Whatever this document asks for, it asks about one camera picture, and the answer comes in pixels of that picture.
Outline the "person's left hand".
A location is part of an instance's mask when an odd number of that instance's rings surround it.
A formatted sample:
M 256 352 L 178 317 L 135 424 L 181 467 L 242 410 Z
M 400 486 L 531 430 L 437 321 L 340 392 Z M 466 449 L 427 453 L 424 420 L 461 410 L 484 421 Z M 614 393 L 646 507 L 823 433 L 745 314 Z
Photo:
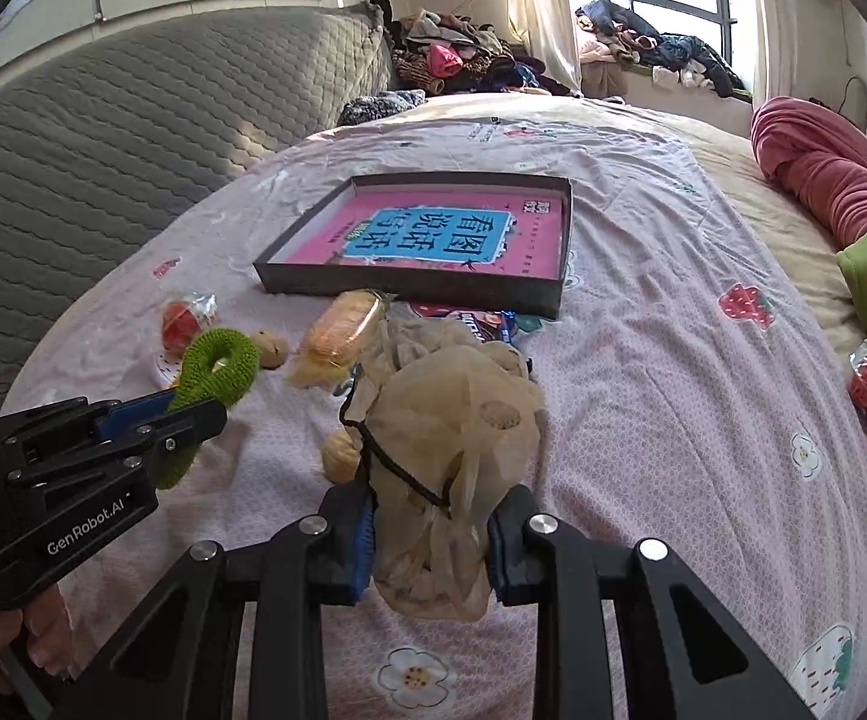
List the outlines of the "person's left hand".
M 47 674 L 58 676 L 74 663 L 69 611 L 58 585 L 52 585 L 21 610 L 0 610 L 0 649 L 12 644 L 22 631 L 29 635 L 29 660 Z M 0 668 L 0 694 L 11 692 L 12 686 Z

